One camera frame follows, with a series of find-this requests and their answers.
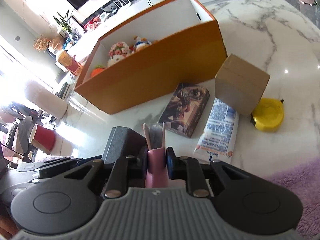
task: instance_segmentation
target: stuffed toy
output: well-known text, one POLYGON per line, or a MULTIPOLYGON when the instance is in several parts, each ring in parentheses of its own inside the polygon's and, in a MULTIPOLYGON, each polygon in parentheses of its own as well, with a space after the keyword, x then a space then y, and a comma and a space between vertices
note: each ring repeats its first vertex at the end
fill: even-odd
POLYGON ((98 75, 99 73, 101 73, 105 69, 106 69, 106 67, 104 67, 102 65, 96 65, 94 67, 94 70, 92 70, 92 72, 90 73, 90 77, 94 77, 94 76, 98 75))
POLYGON ((107 67, 111 67, 112 65, 116 64, 118 61, 120 61, 124 58, 125 58, 125 56, 123 56, 123 55, 113 55, 113 57, 108 60, 107 67))
POLYGON ((129 49, 129 46, 123 41, 113 44, 109 51, 110 58, 112 58, 114 55, 122 55, 126 57, 130 54, 131 54, 131 51, 129 49))
POLYGON ((136 42, 133 46, 134 52, 144 49, 147 46, 150 46, 152 43, 148 41, 146 38, 140 38, 139 36, 135 36, 134 41, 136 42))

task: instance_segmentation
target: green leaves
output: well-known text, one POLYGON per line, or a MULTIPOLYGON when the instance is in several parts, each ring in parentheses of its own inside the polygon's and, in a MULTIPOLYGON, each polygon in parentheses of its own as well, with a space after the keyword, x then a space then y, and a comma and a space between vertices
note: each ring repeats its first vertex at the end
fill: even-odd
POLYGON ((106 67, 102 66, 102 65, 96 65, 96 66, 94 66, 94 68, 96 69, 96 68, 106 68, 106 67))
POLYGON ((55 21, 61 26, 61 28, 65 31, 65 32, 68 32, 68 33, 71 33, 72 32, 72 29, 71 29, 71 26, 70 26, 70 18, 72 16, 72 13, 73 13, 73 10, 72 12, 70 13, 69 15, 69 10, 67 11, 66 15, 63 17, 61 14, 59 14, 57 12, 57 14, 59 15, 60 17, 60 20, 58 20, 54 15, 53 15, 53 18, 55 19, 55 21))

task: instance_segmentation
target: orange plush toy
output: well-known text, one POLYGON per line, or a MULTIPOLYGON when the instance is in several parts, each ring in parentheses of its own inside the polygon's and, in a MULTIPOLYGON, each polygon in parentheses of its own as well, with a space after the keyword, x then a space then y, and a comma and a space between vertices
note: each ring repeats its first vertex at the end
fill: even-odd
POLYGON ((94 70, 92 70, 90 77, 94 77, 96 75, 98 75, 99 73, 101 73, 102 71, 104 71, 106 68, 104 66, 101 65, 96 65, 94 67, 94 70))

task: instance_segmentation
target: orange box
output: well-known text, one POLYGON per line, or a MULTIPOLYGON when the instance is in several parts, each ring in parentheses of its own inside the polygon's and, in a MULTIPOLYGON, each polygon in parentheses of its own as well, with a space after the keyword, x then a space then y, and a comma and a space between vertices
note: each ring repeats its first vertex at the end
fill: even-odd
POLYGON ((107 114, 172 93, 180 82, 215 77, 227 58, 216 19, 197 0, 164 0, 124 21, 98 39, 75 91, 107 114), (109 50, 134 36, 158 40, 90 78, 107 66, 109 50))

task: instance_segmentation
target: circular pad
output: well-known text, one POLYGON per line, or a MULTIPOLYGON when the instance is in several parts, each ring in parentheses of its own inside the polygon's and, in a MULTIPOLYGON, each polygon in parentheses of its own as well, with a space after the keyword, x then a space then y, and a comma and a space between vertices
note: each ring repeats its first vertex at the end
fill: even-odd
POLYGON ((302 215, 295 194, 260 178, 231 180, 212 202, 223 220, 254 235, 295 229, 302 215))
POLYGON ((29 170, 29 169, 32 169, 34 167, 35 167, 34 164, 29 164, 29 165, 24 166, 23 168, 26 169, 26 170, 29 170))
POLYGON ((41 235, 73 231, 98 211, 98 198, 82 180, 60 178, 34 185, 12 201, 11 214, 17 225, 41 235))
POLYGON ((39 195, 33 201, 36 210, 45 214, 57 214, 67 209, 71 204, 68 195, 62 192, 47 192, 39 195))
POLYGON ((253 213, 268 214, 276 211, 280 202, 267 192, 253 192, 243 198, 243 205, 253 213))
POLYGON ((32 187, 34 185, 35 184, 29 183, 29 182, 13 185, 13 186, 7 188, 4 192, 2 192, 1 200, 5 206, 10 207, 13 198, 18 193, 20 193, 21 191, 23 191, 29 187, 32 187))

